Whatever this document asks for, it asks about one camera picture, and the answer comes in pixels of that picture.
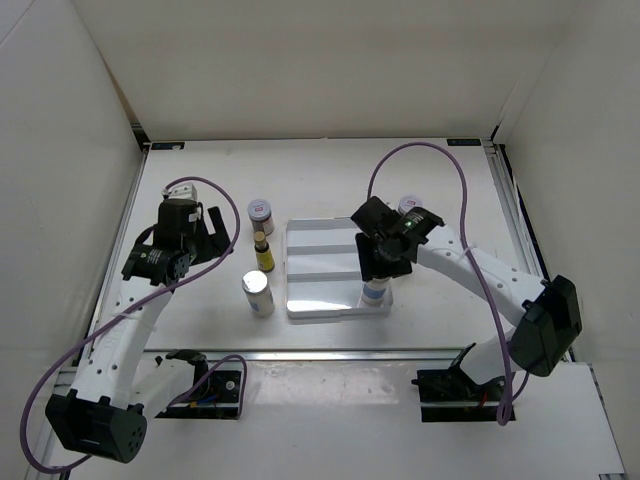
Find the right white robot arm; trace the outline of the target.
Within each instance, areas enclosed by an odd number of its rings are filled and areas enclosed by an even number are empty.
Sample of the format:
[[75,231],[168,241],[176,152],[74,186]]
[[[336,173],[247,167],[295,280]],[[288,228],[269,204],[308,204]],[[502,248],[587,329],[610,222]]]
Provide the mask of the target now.
[[373,196],[350,217],[363,281],[409,275],[415,265],[433,270],[485,300],[511,330],[471,347],[449,375],[460,399],[477,396],[507,370],[547,377],[582,331],[574,283],[511,267],[473,249],[436,214],[414,207],[400,214]]

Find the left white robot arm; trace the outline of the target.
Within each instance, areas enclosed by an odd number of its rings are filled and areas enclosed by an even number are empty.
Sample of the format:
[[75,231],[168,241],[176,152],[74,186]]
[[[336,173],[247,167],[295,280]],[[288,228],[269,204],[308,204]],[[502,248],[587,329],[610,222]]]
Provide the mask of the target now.
[[45,416],[64,448],[129,463],[149,421],[174,398],[206,395],[210,377],[197,351],[170,353],[146,378],[134,377],[160,314],[190,279],[190,268],[226,258],[232,245],[219,207],[204,208],[190,197],[163,199],[156,223],[140,234],[124,263],[113,319],[100,327],[69,391],[46,404]]

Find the white silver-cap bottle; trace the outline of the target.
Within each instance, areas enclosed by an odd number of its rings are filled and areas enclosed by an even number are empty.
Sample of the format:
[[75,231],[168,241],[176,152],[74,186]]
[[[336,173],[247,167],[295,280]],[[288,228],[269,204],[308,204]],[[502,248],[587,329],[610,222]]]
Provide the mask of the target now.
[[371,279],[363,283],[361,300],[372,306],[382,305],[389,290],[390,279]]
[[242,289],[253,312],[260,317],[268,317],[275,310],[273,294],[268,277],[260,270],[247,272],[241,281]]

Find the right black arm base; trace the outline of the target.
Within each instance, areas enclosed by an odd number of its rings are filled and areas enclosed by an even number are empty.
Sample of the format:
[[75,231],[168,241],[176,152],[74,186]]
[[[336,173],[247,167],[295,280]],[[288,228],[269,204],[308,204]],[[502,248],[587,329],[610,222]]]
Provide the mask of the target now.
[[422,423],[495,422],[505,377],[475,383],[461,370],[472,343],[446,369],[418,370],[411,384],[418,388]]

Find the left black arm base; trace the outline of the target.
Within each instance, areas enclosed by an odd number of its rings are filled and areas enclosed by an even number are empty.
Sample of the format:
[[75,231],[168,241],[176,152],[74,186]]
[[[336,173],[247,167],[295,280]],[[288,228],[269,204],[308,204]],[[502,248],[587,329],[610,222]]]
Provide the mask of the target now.
[[192,386],[198,388],[180,402],[170,403],[158,419],[239,420],[244,407],[248,364],[239,354],[230,354],[211,364],[204,353],[173,350],[160,360],[177,360],[193,370]]

